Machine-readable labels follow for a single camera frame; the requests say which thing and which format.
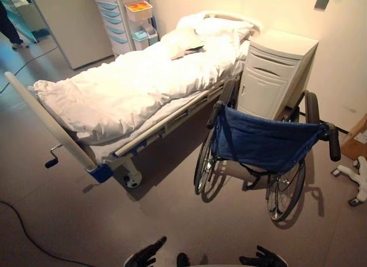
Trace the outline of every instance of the wheelchair handle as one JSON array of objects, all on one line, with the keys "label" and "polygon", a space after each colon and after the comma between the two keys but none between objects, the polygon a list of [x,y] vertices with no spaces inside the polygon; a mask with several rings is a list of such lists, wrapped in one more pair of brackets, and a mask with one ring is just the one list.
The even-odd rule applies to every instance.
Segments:
[{"label": "wheelchair handle", "polygon": [[329,127],[327,135],[329,139],[330,159],[333,162],[337,162],[341,158],[338,129],[332,123],[327,123],[327,126]]},{"label": "wheelchair handle", "polygon": [[223,103],[220,101],[216,102],[216,104],[213,106],[213,110],[210,114],[208,123],[206,124],[206,128],[212,129],[214,127],[214,125],[216,124],[217,117],[220,111],[222,110],[222,108],[223,108]]}]

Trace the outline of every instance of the bed crank handle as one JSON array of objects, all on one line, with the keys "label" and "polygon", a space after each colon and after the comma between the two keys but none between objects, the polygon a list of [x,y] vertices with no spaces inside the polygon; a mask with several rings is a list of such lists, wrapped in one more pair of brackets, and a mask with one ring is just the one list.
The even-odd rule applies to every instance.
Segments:
[{"label": "bed crank handle", "polygon": [[45,164],[45,168],[51,168],[51,167],[53,167],[54,165],[56,165],[57,163],[58,163],[58,158],[57,158],[57,156],[55,155],[55,153],[53,153],[54,152],[54,150],[56,150],[56,149],[58,149],[58,148],[60,148],[60,147],[62,147],[63,145],[62,144],[58,144],[57,146],[55,146],[54,148],[52,148],[51,150],[50,150],[50,153],[52,154],[52,156],[54,157],[52,160],[50,160],[50,161],[48,161],[48,162],[46,162],[46,164]]}]

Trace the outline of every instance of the black glove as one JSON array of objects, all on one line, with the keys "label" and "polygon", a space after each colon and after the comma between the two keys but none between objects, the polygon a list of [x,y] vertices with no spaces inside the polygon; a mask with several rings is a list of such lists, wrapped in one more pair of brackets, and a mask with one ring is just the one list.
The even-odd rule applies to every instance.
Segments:
[{"label": "black glove", "polygon": [[155,262],[155,254],[157,251],[163,246],[166,242],[167,237],[162,237],[155,244],[149,245],[147,248],[133,254],[127,262],[124,264],[124,267],[148,267],[151,266]]},{"label": "black glove", "polygon": [[288,264],[278,257],[275,253],[267,249],[257,246],[257,249],[262,253],[256,252],[255,258],[240,257],[242,265],[258,266],[258,267],[288,267]]}]

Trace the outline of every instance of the black cable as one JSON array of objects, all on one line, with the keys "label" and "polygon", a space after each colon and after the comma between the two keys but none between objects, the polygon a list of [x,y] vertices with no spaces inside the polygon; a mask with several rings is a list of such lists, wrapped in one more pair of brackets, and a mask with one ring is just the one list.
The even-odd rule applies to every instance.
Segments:
[{"label": "black cable", "polygon": [[[57,47],[55,47],[55,48],[53,48],[53,49],[51,49],[51,50],[49,50],[48,52],[45,52],[45,53],[43,53],[43,54],[41,54],[41,55],[39,55],[39,56],[37,56],[37,57],[34,57],[34,58],[32,58],[31,60],[28,60],[20,69],[18,69],[18,71],[17,72],[15,72],[15,74],[14,74],[14,76],[16,76],[17,75],[17,73],[19,73],[20,71],[21,71],[21,69],[23,69],[24,67],[26,67],[27,66],[27,64],[29,64],[30,62],[32,62],[33,60],[35,60],[35,59],[39,59],[41,56],[44,56],[44,55],[47,55],[48,53],[50,53],[50,52],[52,52],[53,50],[55,50],[55,49],[57,49]],[[3,89],[1,89],[1,91],[0,91],[0,94],[2,94],[4,91],[5,91],[5,89],[7,89],[7,87],[9,86],[9,82],[8,83],[6,83],[5,84],[5,86],[4,86],[4,88]]]},{"label": "black cable", "polygon": [[67,258],[62,258],[62,257],[58,257],[48,251],[46,251],[44,248],[42,248],[36,241],[34,241],[28,234],[25,226],[24,226],[24,223],[23,223],[23,220],[19,214],[19,212],[11,205],[9,204],[8,202],[4,202],[4,201],[0,201],[1,204],[4,204],[4,205],[7,205],[8,207],[10,207],[14,212],[15,214],[17,215],[18,219],[19,219],[19,222],[22,226],[22,229],[23,229],[23,232],[25,234],[25,236],[28,238],[28,240],[35,246],[37,247],[38,249],[40,249],[43,253],[47,254],[48,256],[50,257],[53,257],[53,258],[56,258],[57,260],[62,260],[62,261],[66,261],[66,262],[71,262],[71,263],[75,263],[75,264],[79,264],[79,265],[83,265],[83,266],[88,266],[88,267],[96,267],[94,265],[90,265],[90,264],[87,264],[87,263],[83,263],[83,262],[80,262],[80,261],[76,261],[76,260],[69,260]]}]

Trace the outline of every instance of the blue wheelchair seat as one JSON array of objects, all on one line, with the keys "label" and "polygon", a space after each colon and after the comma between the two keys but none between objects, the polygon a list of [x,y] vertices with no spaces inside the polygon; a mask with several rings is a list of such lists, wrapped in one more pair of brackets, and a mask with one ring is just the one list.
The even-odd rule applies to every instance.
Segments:
[{"label": "blue wheelchair seat", "polygon": [[217,118],[212,155],[285,173],[326,133],[319,123],[293,123],[253,117],[224,107]]}]

